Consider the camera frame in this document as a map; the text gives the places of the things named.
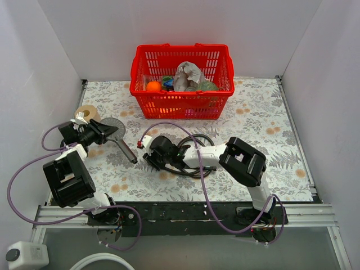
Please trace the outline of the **grey handheld shower head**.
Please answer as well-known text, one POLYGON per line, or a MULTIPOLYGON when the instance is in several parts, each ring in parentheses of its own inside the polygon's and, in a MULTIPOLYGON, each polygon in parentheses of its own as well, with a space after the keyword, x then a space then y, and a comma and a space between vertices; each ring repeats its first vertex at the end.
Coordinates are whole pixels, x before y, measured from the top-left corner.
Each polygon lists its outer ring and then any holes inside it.
POLYGON ((120 150, 123 152, 125 157, 131 163, 136 164, 138 162, 136 155, 133 153, 133 151, 128 147, 128 145, 123 140, 124 135, 126 133, 126 127, 123 124, 123 122, 117 118, 108 117, 108 118, 102 119, 101 124, 118 128, 118 130, 116 132, 114 132, 112 135, 107 137, 107 140, 115 143, 120 148, 120 150))

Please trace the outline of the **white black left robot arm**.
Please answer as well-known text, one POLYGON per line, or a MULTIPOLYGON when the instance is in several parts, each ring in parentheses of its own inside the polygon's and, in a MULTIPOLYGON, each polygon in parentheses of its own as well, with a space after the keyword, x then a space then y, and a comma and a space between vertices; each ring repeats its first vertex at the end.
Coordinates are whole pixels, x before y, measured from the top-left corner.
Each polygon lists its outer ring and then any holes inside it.
POLYGON ((65 143, 65 151, 43 166, 48 185, 56 204, 61 207, 82 206, 91 209, 88 216, 94 220, 113 225, 119 223, 120 211, 113 207, 114 200, 106 193, 96 191, 94 181, 84 165, 88 146, 107 142, 118 127, 90 120, 75 127, 73 121, 57 126, 65 143))

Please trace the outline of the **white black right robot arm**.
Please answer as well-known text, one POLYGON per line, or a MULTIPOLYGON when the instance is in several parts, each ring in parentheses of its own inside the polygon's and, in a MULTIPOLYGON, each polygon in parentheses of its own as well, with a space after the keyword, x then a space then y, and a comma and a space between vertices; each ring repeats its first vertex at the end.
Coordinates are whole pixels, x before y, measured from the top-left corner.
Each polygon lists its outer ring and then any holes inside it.
POLYGON ((203 134, 194 134, 174 144, 165 136, 145 135, 137 147, 145 149, 143 158, 156 170, 166 170, 191 178, 207 177, 218 168, 223 168, 234 180, 245 186, 252 199, 252 209, 238 214, 244 221, 254 218, 260 223, 269 223, 275 217, 275 199, 266 182, 266 157, 237 137, 215 145, 203 134))

